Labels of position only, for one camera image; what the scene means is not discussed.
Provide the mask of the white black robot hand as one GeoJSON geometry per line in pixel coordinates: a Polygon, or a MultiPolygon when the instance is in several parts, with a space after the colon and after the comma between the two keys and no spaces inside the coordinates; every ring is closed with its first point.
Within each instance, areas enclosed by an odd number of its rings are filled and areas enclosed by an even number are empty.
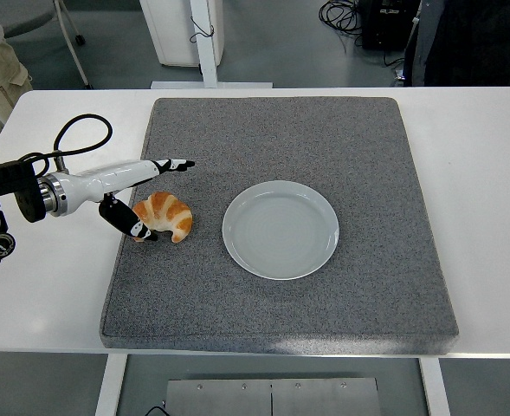
{"type": "Polygon", "coordinates": [[[132,160],[76,175],[57,172],[53,177],[61,188],[57,191],[55,213],[65,216],[86,201],[95,202],[100,215],[114,228],[130,237],[150,239],[152,234],[144,221],[114,195],[164,172],[184,172],[194,165],[194,161],[187,159],[132,160]]]}

